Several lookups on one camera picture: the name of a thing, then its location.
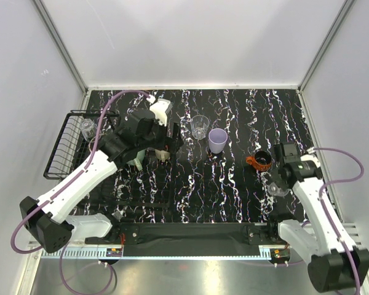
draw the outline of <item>reflective floor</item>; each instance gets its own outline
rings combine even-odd
[[[65,260],[66,278],[91,260]],[[254,266],[268,262],[248,261],[119,261],[114,265],[115,281],[105,292],[112,295],[316,295],[305,264],[282,267]],[[93,294],[109,279],[109,271],[95,265],[69,280],[80,293]],[[343,294],[353,294],[348,290]],[[71,294],[60,281],[57,259],[42,259],[32,295]],[[335,295],[335,292],[324,293]]]

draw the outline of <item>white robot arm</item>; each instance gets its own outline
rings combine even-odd
[[[167,114],[171,108],[170,101],[159,99],[149,110],[132,112],[112,134],[101,137],[90,165],[86,165],[89,156],[66,179],[37,200],[27,197],[21,201],[23,217],[49,202],[25,224],[48,253],[58,251],[70,240],[84,240],[87,237],[117,239],[112,232],[113,224],[117,223],[113,216],[101,213],[91,216],[69,214],[100,182],[134,159],[138,151],[154,148],[176,153],[179,150],[183,145],[179,125],[174,123],[172,138],[167,136]],[[59,190],[62,192],[52,200]]]
[[[306,232],[293,216],[282,214],[268,222],[269,234],[286,241],[307,264],[309,278],[316,290],[326,292],[353,288],[355,286],[352,268],[347,258],[344,241],[354,258],[360,284],[369,269],[369,252],[358,249],[346,232],[325,192],[320,201],[319,190],[324,185],[320,163],[314,154],[300,156],[294,143],[280,143],[274,146],[279,162],[278,179],[284,188],[292,189],[312,224],[315,238]],[[340,233],[337,238],[330,219]]]

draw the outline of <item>gray wall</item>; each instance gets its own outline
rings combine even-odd
[[[65,114],[81,98],[31,1],[0,1],[0,295],[15,294],[23,262],[10,248],[19,201],[55,185],[42,172]],[[29,238],[22,230],[18,246]]]
[[[365,176],[336,186],[345,221],[355,222],[369,249],[369,0],[357,1],[338,31],[304,99],[320,145],[347,150],[363,162]],[[352,177],[356,164],[325,153],[334,179]]]
[[[344,0],[44,0],[88,86],[298,85]]]

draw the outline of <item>cable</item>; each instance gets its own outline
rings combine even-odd
[[[92,262],[92,263],[90,263],[90,264],[87,264],[87,265],[85,265],[84,267],[82,267],[80,270],[78,270],[74,275],[72,275],[72,276],[70,276],[70,277],[68,277],[67,279],[66,279],[66,281],[71,281],[73,278],[75,278],[75,277],[77,277],[80,273],[82,273],[83,271],[85,271],[85,270],[87,270],[87,269],[89,269],[90,267],[92,267],[92,266],[95,266],[96,265],[96,262]],[[50,277],[52,277],[52,271],[48,268],[48,274],[47,274],[47,278],[48,278],[48,281],[53,285],[53,286],[61,286],[61,285],[63,285],[63,282],[62,282],[62,280],[60,279],[60,282],[59,283],[57,283],[57,282],[54,282],[54,281],[51,281],[50,280]]]
[[[68,289],[68,291],[72,292],[75,295],[102,295],[102,294],[104,294],[104,292],[109,288],[109,286],[112,282],[113,273],[114,273],[113,267],[110,264],[105,263],[105,266],[108,266],[109,270],[111,271],[111,276],[109,277],[109,280],[108,280],[106,286],[100,292],[93,293],[93,294],[77,292],[67,284],[66,279],[65,279],[64,274],[63,274],[63,255],[64,255],[64,252],[66,251],[67,246],[68,246],[68,243],[63,247],[63,249],[61,249],[62,252],[60,253],[60,258],[59,258],[59,272],[60,272],[60,278],[61,278],[61,281],[63,282],[63,285]]]
[[[302,223],[301,227],[305,227],[305,226],[307,226],[308,224],[310,224],[310,221],[308,221],[308,220],[307,220],[307,221],[305,221],[305,222],[303,222],[303,223]]]
[[[320,188],[320,191],[319,191],[319,198],[320,198],[320,203],[321,203],[321,206],[325,212],[325,215],[327,216],[327,219],[328,221],[330,222],[332,228],[333,228],[333,231],[335,232],[336,236],[338,237],[338,239],[340,240],[346,254],[347,254],[347,257],[350,261],[350,265],[351,265],[351,268],[352,268],[352,273],[354,274],[354,280],[355,280],[355,293],[354,295],[360,295],[360,289],[361,289],[361,284],[360,284],[360,280],[359,280],[359,275],[358,275],[358,271],[357,271],[357,268],[355,266],[355,262],[354,262],[354,258],[352,257],[352,254],[349,250],[349,247],[347,246],[346,242],[343,240],[341,234],[340,234],[340,231],[338,230],[336,224],[333,222],[332,220],[332,216],[331,214],[328,212],[328,208],[327,206],[325,205],[325,201],[322,197],[322,194],[323,194],[323,191],[327,188],[327,186],[331,185],[331,184],[336,184],[336,183],[350,183],[350,182],[353,182],[353,181],[356,181],[358,179],[360,179],[362,176],[363,176],[363,173],[365,171],[362,163],[360,162],[359,159],[357,159],[354,155],[346,152],[346,151],[342,151],[341,149],[333,149],[333,148],[330,148],[330,147],[315,147],[314,148],[315,151],[333,151],[333,152],[339,152],[341,154],[344,154],[350,158],[352,158],[354,161],[357,162],[357,164],[359,165],[360,167],[360,173],[354,177],[354,178],[349,178],[349,179],[338,179],[338,180],[332,180],[332,181],[327,181],[325,184],[323,184]]]
[[[138,94],[142,94],[144,96],[146,96],[147,98],[150,97],[150,95],[144,91],[140,91],[140,90],[122,90],[119,93],[115,94],[114,96],[112,96],[108,102],[106,103],[105,107],[103,108],[103,110],[101,111],[101,115],[100,118],[98,119],[98,125],[97,125],[97,131],[96,131],[96,140],[94,141],[94,145],[93,145],[93,149],[92,152],[90,153],[90,157],[89,160],[87,161],[84,170],[81,170],[78,174],[76,174],[73,178],[71,178],[61,189],[59,189],[56,193],[54,193],[53,196],[51,196],[51,200],[54,200],[58,195],[60,195],[67,187],[69,187],[70,185],[72,185],[72,183],[75,182],[75,180],[77,180],[84,172],[86,169],[88,169],[88,167],[90,166],[90,164],[93,161],[94,155],[97,151],[97,146],[98,146],[98,141],[99,141],[99,137],[100,137],[100,132],[101,132],[101,126],[103,123],[103,119],[105,117],[105,114],[108,110],[108,108],[111,106],[111,104],[116,101],[119,97],[121,97],[123,94],[125,93],[138,93]],[[46,205],[48,205],[50,202],[47,200],[45,201],[43,204],[39,205],[37,208],[35,208],[32,212],[30,212],[21,222],[20,224],[18,224],[18,226],[15,228],[14,232],[11,235],[11,239],[10,239],[10,244],[11,244],[11,248],[20,254],[30,254],[33,253],[35,251],[38,251],[40,249],[42,249],[41,246],[34,248],[32,250],[21,250],[19,249],[16,244],[15,244],[15,238],[17,237],[17,234],[19,232],[19,230],[29,221],[30,218],[32,218],[39,210],[43,209]]]

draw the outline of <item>dish rack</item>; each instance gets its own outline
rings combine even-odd
[[[85,161],[90,150],[89,142],[80,129],[81,121],[91,119],[97,124],[100,115],[100,110],[74,110],[66,115],[44,171],[45,178],[63,180]],[[119,114],[107,112],[102,134],[112,132],[118,122]],[[101,211],[101,208],[109,212],[124,210],[129,213],[145,208],[169,208],[175,186],[176,155],[172,154],[170,160],[162,162],[154,150],[146,150],[142,165],[142,171],[128,165],[118,169],[77,205],[74,214],[91,214]]]

